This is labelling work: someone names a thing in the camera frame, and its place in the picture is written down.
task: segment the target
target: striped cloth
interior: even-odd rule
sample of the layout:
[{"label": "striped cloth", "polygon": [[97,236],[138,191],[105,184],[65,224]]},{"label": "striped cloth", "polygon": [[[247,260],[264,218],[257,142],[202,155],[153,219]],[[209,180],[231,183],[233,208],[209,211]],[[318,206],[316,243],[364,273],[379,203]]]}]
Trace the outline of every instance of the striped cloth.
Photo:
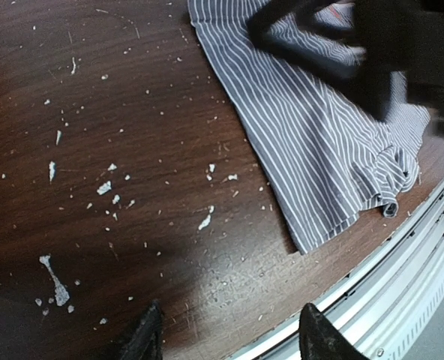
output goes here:
[{"label": "striped cloth", "polygon": [[[385,124],[311,74],[256,51],[245,21],[263,0],[189,0],[192,25],[274,188],[297,248],[318,248],[359,212],[381,206],[397,214],[395,199],[419,176],[417,152],[428,111],[403,103],[405,80],[393,75],[394,106]],[[318,19],[350,26],[350,8],[335,5]],[[340,62],[355,49],[301,32],[293,16],[272,31]]]}]

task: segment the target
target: white crumb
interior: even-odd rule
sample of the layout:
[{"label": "white crumb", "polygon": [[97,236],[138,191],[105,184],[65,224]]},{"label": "white crumb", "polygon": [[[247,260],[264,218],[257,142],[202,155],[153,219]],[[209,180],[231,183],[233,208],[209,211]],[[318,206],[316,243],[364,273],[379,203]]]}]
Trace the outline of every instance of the white crumb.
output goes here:
[{"label": "white crumb", "polygon": [[65,289],[65,286],[62,285],[60,280],[54,274],[54,271],[52,270],[52,268],[50,266],[50,255],[45,255],[45,256],[39,257],[39,261],[41,264],[45,265],[45,267],[49,271],[50,276],[52,277],[52,280],[55,285],[55,302],[57,303],[57,306],[64,305],[66,302],[69,301],[71,296],[69,295],[69,292],[67,291],[67,289]]},{"label": "white crumb", "polygon": [[49,163],[49,182],[52,182],[54,177],[56,176],[56,163],[50,161]]},{"label": "white crumb", "polygon": [[97,194],[99,195],[104,195],[105,193],[109,192],[112,190],[112,182],[108,181],[105,184],[102,184],[98,189],[97,189]]},{"label": "white crumb", "polygon": [[205,219],[202,221],[202,223],[200,223],[200,225],[198,227],[199,231],[206,228],[210,224],[210,222],[212,220],[211,214],[214,212],[214,210],[215,210],[215,207],[213,205],[210,205],[208,207],[208,215],[205,217]]},{"label": "white crumb", "polygon": [[57,146],[60,142],[60,138],[62,137],[62,132],[57,130],[57,137],[55,138],[55,145]]}]

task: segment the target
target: wood grain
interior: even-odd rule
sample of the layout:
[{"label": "wood grain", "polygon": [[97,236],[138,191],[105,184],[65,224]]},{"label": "wood grain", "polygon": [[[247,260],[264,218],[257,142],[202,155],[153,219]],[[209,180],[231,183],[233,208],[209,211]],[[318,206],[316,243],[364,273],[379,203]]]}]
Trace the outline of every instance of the wood grain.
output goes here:
[{"label": "wood grain", "polygon": [[[185,1],[0,1],[0,359],[91,359],[155,298],[166,359],[228,356],[326,291],[426,198],[444,176],[444,140],[425,142],[422,183],[400,196],[397,218],[368,211],[300,256]],[[64,307],[47,303],[47,254]]]}]

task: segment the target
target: dark wood surface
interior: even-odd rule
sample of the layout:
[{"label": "dark wood surface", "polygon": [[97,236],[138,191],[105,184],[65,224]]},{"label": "dark wood surface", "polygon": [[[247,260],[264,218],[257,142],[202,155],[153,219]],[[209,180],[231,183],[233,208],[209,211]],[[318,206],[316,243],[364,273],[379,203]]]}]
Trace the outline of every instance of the dark wood surface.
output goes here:
[{"label": "dark wood surface", "polygon": [[421,168],[400,216],[368,211],[300,256],[185,1],[0,1],[0,359],[90,359],[155,298],[166,359],[222,359],[396,229],[443,178],[444,140]]}]

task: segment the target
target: white debris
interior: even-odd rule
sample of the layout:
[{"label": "white debris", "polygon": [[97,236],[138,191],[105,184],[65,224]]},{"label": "white debris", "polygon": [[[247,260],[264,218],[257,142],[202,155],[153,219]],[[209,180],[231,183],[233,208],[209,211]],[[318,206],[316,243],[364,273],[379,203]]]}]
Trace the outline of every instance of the white debris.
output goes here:
[{"label": "white debris", "polygon": [[57,130],[57,138],[55,139],[56,146],[59,144],[61,137],[62,137],[62,132],[60,130]]},{"label": "white debris", "polygon": [[77,64],[75,63],[75,58],[72,56],[72,71],[70,72],[70,75],[74,75],[76,69],[77,69]]},{"label": "white debris", "polygon": [[52,182],[54,177],[56,176],[56,163],[50,161],[49,163],[49,182]]},{"label": "white debris", "polygon": [[200,225],[199,225],[199,231],[202,230],[202,229],[204,229],[204,228],[206,228],[206,227],[210,224],[211,219],[212,219],[211,214],[214,212],[214,210],[215,210],[215,207],[214,207],[213,205],[210,205],[210,206],[208,207],[208,215],[207,215],[207,217],[202,221],[202,223],[200,223]]},{"label": "white debris", "polygon": [[69,301],[71,296],[69,295],[67,289],[65,289],[65,286],[62,285],[60,280],[56,277],[52,268],[50,267],[50,255],[39,257],[39,261],[41,264],[45,265],[45,267],[49,271],[50,276],[52,277],[52,280],[55,285],[55,302],[57,303],[57,306],[63,306],[66,302]]},{"label": "white debris", "polygon": [[97,194],[99,195],[104,195],[105,193],[109,192],[112,190],[112,182],[108,181],[105,184],[102,184],[98,189],[97,189]]}]

